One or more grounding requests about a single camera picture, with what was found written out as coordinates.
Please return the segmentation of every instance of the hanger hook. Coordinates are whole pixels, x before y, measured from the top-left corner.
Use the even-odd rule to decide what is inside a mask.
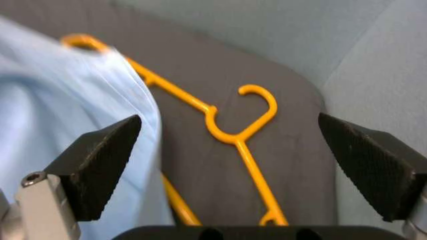
[[[237,142],[246,141],[254,133],[261,129],[268,121],[270,121],[277,113],[276,99],[267,89],[258,85],[247,84],[241,86],[238,89],[238,93],[240,95],[252,93],[260,95],[267,101],[268,111],[240,133],[228,134],[218,128],[217,124],[215,123],[215,117],[217,115],[218,110],[215,106],[210,106],[205,117],[207,129],[215,138],[227,144],[235,144]]]

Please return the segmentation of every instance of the gray fabric surface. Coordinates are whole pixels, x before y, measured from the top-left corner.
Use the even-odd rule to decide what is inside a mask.
[[[384,11],[323,87],[336,117],[389,132],[427,156],[427,2],[396,0]],[[337,173],[339,222],[396,232],[341,170]]]
[[[290,224],[336,223],[335,163],[317,125],[323,100],[292,70],[97,0],[3,0],[0,14],[54,38],[82,32],[114,45],[217,106],[226,132],[239,132],[267,110],[262,98],[239,96],[238,87],[267,88],[278,112],[248,147]],[[266,210],[237,150],[208,133],[200,112],[151,90],[163,120],[163,171],[192,210],[204,224],[256,225]]]
[[[104,0],[286,65],[321,88],[393,0]]]

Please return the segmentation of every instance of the blue fabric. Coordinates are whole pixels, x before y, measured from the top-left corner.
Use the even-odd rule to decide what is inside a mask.
[[[123,56],[63,47],[1,17],[0,32],[0,187],[8,200],[22,177],[44,169],[81,134],[138,114],[129,163],[101,219],[80,224],[82,239],[172,224],[159,171],[159,110]]]

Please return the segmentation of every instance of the textured gripper pad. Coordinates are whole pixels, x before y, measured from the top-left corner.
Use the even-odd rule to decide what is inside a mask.
[[[57,175],[77,221],[98,220],[141,129],[133,115],[75,140],[44,170]]]
[[[406,219],[426,183],[427,159],[387,132],[324,113],[318,124],[339,166],[383,220]]]

